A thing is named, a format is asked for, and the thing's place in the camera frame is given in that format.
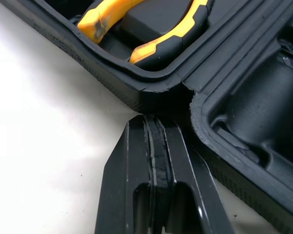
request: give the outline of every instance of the white table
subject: white table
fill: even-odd
[[[136,115],[0,4],[0,234],[93,234],[103,168]],[[237,234],[275,234],[217,183]]]

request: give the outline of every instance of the yellow pliers handle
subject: yellow pliers handle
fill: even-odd
[[[128,10],[144,0],[104,0],[86,12],[77,27],[96,44]]]
[[[129,9],[143,1],[104,0],[96,8],[87,12],[77,27],[92,41],[99,43],[105,33]],[[165,35],[137,47],[132,52],[129,61],[145,68],[178,56],[187,42],[200,33],[208,16],[208,1],[193,0],[188,13],[179,24]]]

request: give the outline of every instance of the yellow and black grip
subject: yellow and black grip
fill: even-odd
[[[103,0],[94,2],[77,24],[93,42],[100,43],[107,31],[135,5],[144,0]]]
[[[208,0],[193,0],[181,22],[171,31],[132,52],[130,62],[148,70],[165,67],[197,39],[208,16]]]

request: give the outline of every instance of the black plastic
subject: black plastic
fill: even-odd
[[[122,29],[142,43],[155,40],[173,29],[186,15],[191,0],[147,0],[131,8]]]
[[[284,36],[292,22],[258,25],[265,33],[237,52],[229,49],[240,41],[228,39],[185,81],[196,92],[188,139],[213,175],[283,234],[293,234],[293,38]]]
[[[279,1],[240,0],[229,11],[224,8],[227,13],[221,20],[210,27],[168,67],[158,72],[150,72],[118,59],[95,45],[61,15],[67,14],[67,17],[71,17],[69,12],[60,14],[43,0],[0,2],[73,57],[130,108],[143,113],[164,111],[178,106],[177,103],[181,103],[181,106],[187,103],[191,94],[187,93],[182,81],[205,63],[227,38],[238,37],[238,42],[243,42],[250,35],[260,37],[261,35],[254,34],[258,25],[269,27],[275,21],[283,23],[287,18],[280,20],[283,11],[274,11],[275,7],[280,5]],[[270,6],[271,10],[268,13],[262,10],[263,2]],[[293,2],[285,1],[282,5],[284,13],[291,16]],[[238,43],[232,46],[231,51],[237,49]]]
[[[170,120],[137,116],[108,159],[95,234],[233,234],[210,171]]]

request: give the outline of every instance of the black plastic case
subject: black plastic case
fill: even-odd
[[[188,140],[221,183],[283,234],[293,234],[291,12],[293,1],[265,1],[185,81],[195,92]]]
[[[131,109],[140,113],[155,113],[176,107],[177,103],[182,106],[188,102],[191,96],[182,81],[222,45],[245,19],[257,17],[254,10],[260,9],[264,1],[227,0],[226,4],[216,1],[209,15],[208,30],[168,67],[157,72],[142,70],[110,55],[44,0],[0,2],[68,53]]]
[[[212,174],[293,234],[293,0],[215,0],[206,32],[157,72],[110,55],[44,0],[0,2],[133,110],[179,111]]]

